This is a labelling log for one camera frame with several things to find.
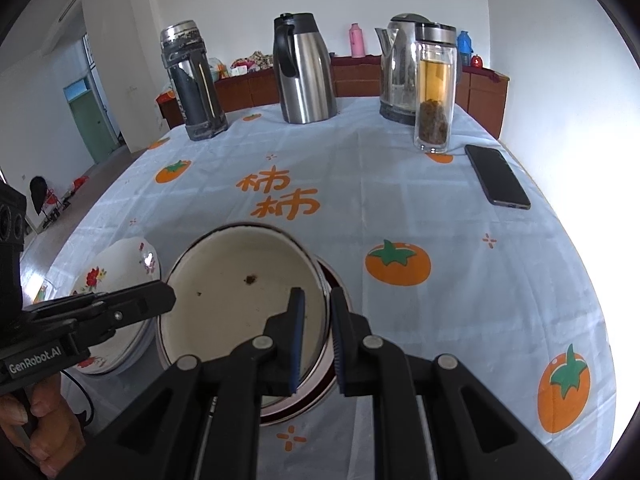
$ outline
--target kettle lid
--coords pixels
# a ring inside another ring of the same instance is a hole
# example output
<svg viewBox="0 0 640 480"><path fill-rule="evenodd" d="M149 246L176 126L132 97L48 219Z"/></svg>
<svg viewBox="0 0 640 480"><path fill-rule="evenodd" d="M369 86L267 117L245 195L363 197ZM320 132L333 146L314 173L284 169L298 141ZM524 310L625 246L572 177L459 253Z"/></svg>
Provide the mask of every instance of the kettle lid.
<svg viewBox="0 0 640 480"><path fill-rule="evenodd" d="M403 12L397 14L391 18L392 22L413 22L413 23L431 23L431 20L425 18L421 14L414 14L413 12Z"/></svg>
<svg viewBox="0 0 640 480"><path fill-rule="evenodd" d="M298 12L297 14L286 12L284 14L281 14L275 20L273 20L273 28L278 28L280 25L293 25L294 34L318 32L316 19L311 12Z"/></svg>

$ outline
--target black wire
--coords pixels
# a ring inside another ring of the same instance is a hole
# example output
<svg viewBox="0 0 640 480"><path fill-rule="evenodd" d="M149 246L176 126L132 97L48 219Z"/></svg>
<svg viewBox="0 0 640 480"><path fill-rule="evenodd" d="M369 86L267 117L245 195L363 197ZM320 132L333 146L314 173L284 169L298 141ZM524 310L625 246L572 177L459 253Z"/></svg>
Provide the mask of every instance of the black wire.
<svg viewBox="0 0 640 480"><path fill-rule="evenodd" d="M80 391L86 397L87 402L89 402L89 408L91 409L91 415L89 416L89 418L85 422L81 422L80 423L80 425L82 426L81 429L84 430L84 428L86 428L94 420L94 415L95 415L94 402L91 400L91 397L89 397L89 394L86 392L86 390L82 387L82 384L80 384L78 381L76 381L76 379L74 377L72 377L66 370L62 370L62 373L65 374L69 379L71 379L78 388L80 388Z"/></svg>

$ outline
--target floor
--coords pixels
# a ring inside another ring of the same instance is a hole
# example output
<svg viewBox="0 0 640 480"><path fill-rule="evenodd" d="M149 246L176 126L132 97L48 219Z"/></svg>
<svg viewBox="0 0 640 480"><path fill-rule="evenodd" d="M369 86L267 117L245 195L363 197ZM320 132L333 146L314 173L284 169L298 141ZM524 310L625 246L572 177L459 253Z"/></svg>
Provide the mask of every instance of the floor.
<svg viewBox="0 0 640 480"><path fill-rule="evenodd" d="M71 206L25 249L20 260L24 305L33 303L53 261L89 209L142 153L131 154L126 146L121 146L108 160L92 167L87 172L89 180L71 198Z"/></svg>

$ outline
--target glass tea bottle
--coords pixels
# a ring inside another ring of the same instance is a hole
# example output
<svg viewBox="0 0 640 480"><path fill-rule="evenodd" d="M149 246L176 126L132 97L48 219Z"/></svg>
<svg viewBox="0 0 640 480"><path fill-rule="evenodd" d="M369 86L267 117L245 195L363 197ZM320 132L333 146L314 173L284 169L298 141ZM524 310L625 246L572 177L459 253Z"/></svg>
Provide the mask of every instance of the glass tea bottle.
<svg viewBox="0 0 640 480"><path fill-rule="evenodd" d="M456 97L456 28L441 23L416 23L414 144L429 153L449 145Z"/></svg>

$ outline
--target blue thermos flask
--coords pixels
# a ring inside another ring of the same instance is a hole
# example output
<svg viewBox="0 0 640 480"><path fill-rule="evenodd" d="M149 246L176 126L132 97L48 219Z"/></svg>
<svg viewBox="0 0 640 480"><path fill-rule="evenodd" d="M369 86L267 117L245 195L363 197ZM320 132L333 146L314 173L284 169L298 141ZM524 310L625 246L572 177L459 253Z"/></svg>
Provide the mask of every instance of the blue thermos flask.
<svg viewBox="0 0 640 480"><path fill-rule="evenodd" d="M469 66L471 64L471 54L473 54L474 50L471 48L471 38L466 30L462 30L458 34L458 52L460 53L462 64Z"/></svg>

